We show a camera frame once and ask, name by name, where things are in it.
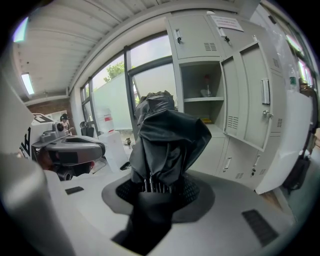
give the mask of black fabric cover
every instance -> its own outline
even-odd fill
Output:
[[[153,181],[169,186],[196,161],[211,139],[199,119],[174,111],[167,91],[148,94],[137,106],[138,139],[130,156],[131,180]]]

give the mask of ceiling light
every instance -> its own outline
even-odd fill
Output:
[[[21,24],[17,27],[13,34],[13,41],[16,42],[21,42],[25,40],[25,33],[26,33],[26,28],[27,28],[27,23],[28,23],[28,18],[26,17]]]
[[[28,92],[28,94],[34,94],[34,89],[32,88],[32,84],[31,84],[31,80],[30,80],[30,76],[29,73],[23,73],[21,75],[22,81],[24,83],[24,86]]]

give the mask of brick wall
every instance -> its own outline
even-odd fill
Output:
[[[31,113],[40,113],[44,115],[66,110],[66,113],[70,118],[69,120],[70,127],[75,127],[75,124],[72,118],[70,101],[68,98],[46,101],[43,103],[27,106],[27,108],[31,111]],[[72,134],[77,135],[77,132],[75,129],[72,130]]]

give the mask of open cabinet door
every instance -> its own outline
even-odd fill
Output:
[[[271,73],[259,41],[221,61],[225,86],[223,132],[264,151],[273,121]]]

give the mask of paper sign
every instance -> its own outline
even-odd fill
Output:
[[[244,32],[239,22],[235,18],[221,17],[216,15],[210,16],[219,28],[233,29]]]

